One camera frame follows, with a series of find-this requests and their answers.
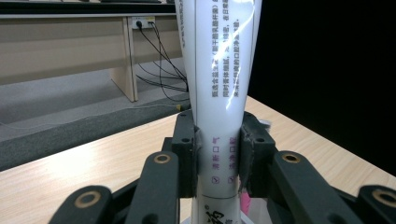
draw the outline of desk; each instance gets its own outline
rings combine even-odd
[[[134,65],[160,57],[132,16],[155,17],[168,56],[181,57],[175,5],[0,2],[0,85],[109,68],[137,101]],[[158,43],[153,29],[144,32]]]
[[[246,111],[272,121],[279,150],[306,156],[334,187],[357,195],[362,185],[396,189],[396,177],[248,97]],[[176,115],[71,148],[0,173],[0,223],[47,223],[66,197],[88,185],[116,191],[136,180],[146,157],[171,137]],[[181,200],[180,220],[191,199]]]

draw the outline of light wood tabletop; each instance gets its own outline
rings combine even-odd
[[[246,111],[272,122],[278,150],[306,156],[330,185],[357,195],[363,185],[396,189],[396,177],[248,97]],[[136,180],[146,157],[172,137],[176,115],[74,147],[0,173],[0,223],[48,223],[77,189],[102,185],[113,192]],[[190,216],[182,199],[180,220]]]

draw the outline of electrical outlet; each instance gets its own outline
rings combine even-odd
[[[142,29],[152,28],[149,22],[155,22],[155,17],[132,17],[132,29],[139,29],[136,25],[138,21],[142,22]]]

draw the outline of cosmetic tube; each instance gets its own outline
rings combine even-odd
[[[241,223],[239,133],[262,1],[176,0],[175,6],[201,143],[191,223]]]

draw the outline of black cable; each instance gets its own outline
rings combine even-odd
[[[160,83],[158,83],[158,82],[145,79],[145,78],[140,77],[140,76],[138,76],[138,75],[136,75],[136,76],[137,76],[138,78],[142,79],[142,81],[144,81],[144,82],[146,82],[146,83],[148,83],[148,84],[150,84],[150,85],[153,85],[153,86],[164,87],[164,88],[166,88],[166,89],[170,89],[170,90],[173,90],[173,91],[187,91],[186,89],[183,89],[183,88],[174,87],[174,86],[169,86],[169,85],[166,85],[166,84],[160,84]]]
[[[171,73],[171,72],[168,72],[168,71],[166,71],[166,70],[163,69],[163,68],[162,68],[162,70],[163,70],[165,73],[167,73],[167,74],[169,74],[169,75],[171,75],[171,76],[180,78],[180,75],[177,75],[177,74],[173,74],[173,73]]]
[[[152,26],[153,29],[154,29],[155,35],[157,36],[157,38],[160,39],[160,35],[159,35],[159,32],[158,32],[158,29],[156,28],[156,26],[154,25],[153,22],[151,22],[150,24],[151,24],[151,26]],[[147,41],[151,44],[151,46],[154,47],[154,48],[157,50],[157,52],[159,52],[160,55],[162,55],[162,56],[165,58],[165,60],[168,61],[168,62],[174,67],[174,69],[175,69],[175,71],[178,73],[178,75],[179,75],[179,76],[182,76],[183,79],[185,79],[185,80],[187,81],[187,78],[183,75],[183,73],[180,72],[180,70],[178,70],[178,68],[171,62],[169,56],[166,54],[166,50],[164,49],[161,40],[160,40],[160,48],[163,49],[163,51],[165,52],[166,55],[163,55],[163,54],[161,53],[161,51],[160,51],[159,49],[157,49],[157,47],[149,40],[148,37],[146,37],[146,35],[143,33],[142,30],[140,30],[140,33],[142,33],[143,37],[145,37],[145,38],[147,39]]]
[[[159,77],[158,75],[155,75],[155,74],[153,74],[153,73],[150,73],[148,70],[146,70],[140,63],[139,63],[139,67],[143,70],[143,71],[145,71],[146,73],[148,73],[148,74],[150,74],[150,75],[152,75],[152,76],[154,76],[154,77]],[[169,78],[169,79],[180,79],[179,77],[163,77],[163,78]]]
[[[140,27],[139,27],[139,30],[140,30],[140,33],[143,35],[143,37],[145,37],[146,39],[147,39],[147,41],[151,44],[151,46],[152,47],[154,47],[159,53],[160,53],[160,87],[161,87],[161,89],[163,90],[163,94],[166,96],[166,98],[168,98],[169,100],[171,100],[171,101],[175,101],[175,102],[182,102],[182,101],[187,101],[187,100],[190,100],[190,98],[188,98],[188,99],[183,99],[183,100],[175,100],[175,99],[172,99],[171,97],[169,97],[167,94],[166,94],[166,92],[165,92],[165,90],[164,90],[164,88],[167,88],[164,84],[163,84],[163,81],[162,81],[162,73],[161,73],[161,71],[162,71],[162,60],[163,60],[163,57],[165,58],[165,60],[166,61],[168,61],[170,64],[172,64],[172,62],[170,61],[170,58],[169,58],[169,56],[167,56],[167,54],[166,54],[166,51],[165,51],[165,54],[166,55],[163,55],[162,54],[162,52],[161,52],[161,49],[164,49],[164,47],[162,46],[162,42],[161,42],[161,38],[160,38],[160,34],[159,34],[159,32],[158,32],[158,29],[156,29],[156,28],[154,28],[154,32],[155,32],[155,34],[156,34],[156,36],[157,36],[157,38],[158,38],[158,41],[159,41],[159,46],[160,46],[160,49],[157,49],[157,47],[146,37],[146,35],[143,33],[143,29],[141,29]],[[187,86],[187,89],[186,89],[186,91],[188,90],[188,84],[187,84],[187,79],[184,77],[184,78],[182,78],[182,77],[180,77],[185,83],[186,83],[186,86]]]
[[[152,23],[151,23],[151,26],[152,26],[152,28],[154,29],[154,32],[155,32],[156,36],[158,37],[158,39],[159,39],[159,41],[160,41],[160,48],[163,48],[163,52],[165,53],[166,57],[167,57],[167,58],[169,59],[169,61],[170,61],[170,58],[169,58],[168,54],[166,53],[165,48],[163,47],[163,42],[161,42],[161,39],[160,39],[160,32],[159,32],[159,30],[158,30],[158,28],[157,28],[157,25],[156,25],[154,22],[152,22]],[[174,66],[173,64],[172,64],[172,66],[174,67],[175,71],[176,71],[178,74],[180,74],[181,76],[183,76],[184,78],[186,78],[186,77],[183,75],[183,73],[180,72],[180,70],[178,70],[178,68],[177,68],[176,66]]]

